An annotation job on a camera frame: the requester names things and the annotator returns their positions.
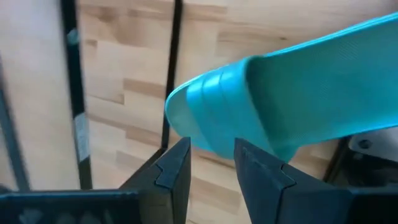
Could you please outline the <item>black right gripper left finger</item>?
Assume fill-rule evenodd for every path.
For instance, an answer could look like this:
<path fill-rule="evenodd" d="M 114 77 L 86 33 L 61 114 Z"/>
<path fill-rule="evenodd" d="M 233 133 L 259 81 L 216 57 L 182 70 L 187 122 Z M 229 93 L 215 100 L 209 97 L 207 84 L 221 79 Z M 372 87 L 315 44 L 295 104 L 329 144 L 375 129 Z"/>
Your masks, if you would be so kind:
<path fill-rule="evenodd" d="M 191 183 L 191 141 L 157 150 L 120 186 L 136 193 L 133 224 L 185 224 Z"/>

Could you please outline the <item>black aluminium table frame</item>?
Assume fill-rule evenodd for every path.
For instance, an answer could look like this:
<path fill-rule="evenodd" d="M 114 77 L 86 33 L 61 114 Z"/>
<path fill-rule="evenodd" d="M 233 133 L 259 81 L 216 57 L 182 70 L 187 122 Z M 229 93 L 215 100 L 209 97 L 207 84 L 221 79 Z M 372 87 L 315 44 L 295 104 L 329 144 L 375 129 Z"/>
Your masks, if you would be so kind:
<path fill-rule="evenodd" d="M 398 187 L 398 162 L 354 152 L 350 137 L 338 141 L 323 181 L 338 186 Z"/>

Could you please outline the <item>green rubber slide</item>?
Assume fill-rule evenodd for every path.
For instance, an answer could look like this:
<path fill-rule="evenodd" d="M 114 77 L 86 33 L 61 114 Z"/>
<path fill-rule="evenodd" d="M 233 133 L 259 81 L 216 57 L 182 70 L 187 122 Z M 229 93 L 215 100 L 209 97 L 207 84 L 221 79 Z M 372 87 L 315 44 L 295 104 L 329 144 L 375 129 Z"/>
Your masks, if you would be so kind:
<path fill-rule="evenodd" d="M 301 146 L 398 126 L 398 11 L 176 87 L 175 132 L 231 159 L 245 139 L 283 161 Z"/>

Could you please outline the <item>wooden shelf with black frame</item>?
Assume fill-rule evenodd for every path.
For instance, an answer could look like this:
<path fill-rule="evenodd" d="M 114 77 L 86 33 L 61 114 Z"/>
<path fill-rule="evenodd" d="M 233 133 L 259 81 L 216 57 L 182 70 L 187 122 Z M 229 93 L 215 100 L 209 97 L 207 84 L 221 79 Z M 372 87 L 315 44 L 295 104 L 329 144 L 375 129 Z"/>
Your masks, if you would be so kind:
<path fill-rule="evenodd" d="M 0 188 L 90 190 L 76 0 L 0 0 Z"/>

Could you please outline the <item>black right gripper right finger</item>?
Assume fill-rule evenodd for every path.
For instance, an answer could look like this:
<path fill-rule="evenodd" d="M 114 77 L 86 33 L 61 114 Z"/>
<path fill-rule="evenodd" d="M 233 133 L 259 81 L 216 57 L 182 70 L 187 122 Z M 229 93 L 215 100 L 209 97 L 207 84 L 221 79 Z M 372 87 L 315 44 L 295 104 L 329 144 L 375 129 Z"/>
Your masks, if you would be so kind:
<path fill-rule="evenodd" d="M 344 224 L 352 194 L 237 138 L 234 161 L 252 224 Z"/>

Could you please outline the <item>grey metal mount plate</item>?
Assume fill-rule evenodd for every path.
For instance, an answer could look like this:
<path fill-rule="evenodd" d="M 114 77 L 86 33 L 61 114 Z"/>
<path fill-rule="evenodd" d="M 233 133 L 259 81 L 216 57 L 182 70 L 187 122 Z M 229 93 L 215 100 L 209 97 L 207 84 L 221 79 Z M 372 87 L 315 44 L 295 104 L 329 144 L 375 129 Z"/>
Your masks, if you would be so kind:
<path fill-rule="evenodd" d="M 398 127 L 356 134 L 348 147 L 354 152 L 398 162 Z"/>

